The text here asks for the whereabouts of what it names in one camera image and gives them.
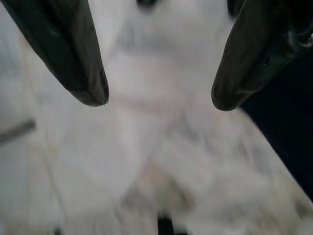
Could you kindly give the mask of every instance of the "white surface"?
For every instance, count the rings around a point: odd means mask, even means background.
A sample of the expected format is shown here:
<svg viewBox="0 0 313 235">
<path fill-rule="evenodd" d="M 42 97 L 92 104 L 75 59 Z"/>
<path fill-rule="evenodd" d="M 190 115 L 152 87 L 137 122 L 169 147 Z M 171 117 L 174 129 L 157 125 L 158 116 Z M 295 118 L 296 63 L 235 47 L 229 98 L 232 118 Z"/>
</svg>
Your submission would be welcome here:
<svg viewBox="0 0 313 235">
<path fill-rule="evenodd" d="M 211 103 L 226 1 L 164 0 L 150 13 L 135 0 L 89 2 L 111 93 L 99 108 L 58 83 L 0 5 L 0 63 L 14 61 L 0 67 L 0 130 L 37 124 L 0 146 L 0 219 L 88 234 L 122 217 L 126 233 L 151 234 L 162 210 L 194 235 L 295 231 L 295 205 L 312 214 L 306 196 L 244 114 Z"/>
</svg>

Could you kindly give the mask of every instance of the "white floor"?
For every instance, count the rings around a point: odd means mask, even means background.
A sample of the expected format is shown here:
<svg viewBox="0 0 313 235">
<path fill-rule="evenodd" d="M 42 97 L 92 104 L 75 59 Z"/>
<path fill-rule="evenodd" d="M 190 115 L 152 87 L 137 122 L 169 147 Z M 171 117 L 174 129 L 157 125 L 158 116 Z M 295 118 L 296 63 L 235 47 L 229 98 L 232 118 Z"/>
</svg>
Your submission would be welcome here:
<svg viewBox="0 0 313 235">
<path fill-rule="evenodd" d="M 79 103 L 0 4 L 0 235 L 155 234 L 167 211 L 194 235 L 308 235 L 313 207 L 251 121 L 210 99 L 232 20 L 225 0 L 90 0 L 110 87 Z"/>
</svg>

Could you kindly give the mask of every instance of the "blurry background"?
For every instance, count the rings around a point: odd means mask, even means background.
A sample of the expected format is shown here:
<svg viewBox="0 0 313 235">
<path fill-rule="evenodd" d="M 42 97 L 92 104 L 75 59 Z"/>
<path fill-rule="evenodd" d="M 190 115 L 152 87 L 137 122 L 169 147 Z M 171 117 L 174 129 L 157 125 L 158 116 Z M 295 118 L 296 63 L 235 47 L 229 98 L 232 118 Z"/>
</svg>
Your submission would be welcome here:
<svg viewBox="0 0 313 235">
<path fill-rule="evenodd" d="M 308 235 L 313 207 L 249 118 L 211 86 L 233 21 L 225 0 L 90 0 L 110 100 L 81 104 L 0 4 L 0 235 Z"/>
</svg>

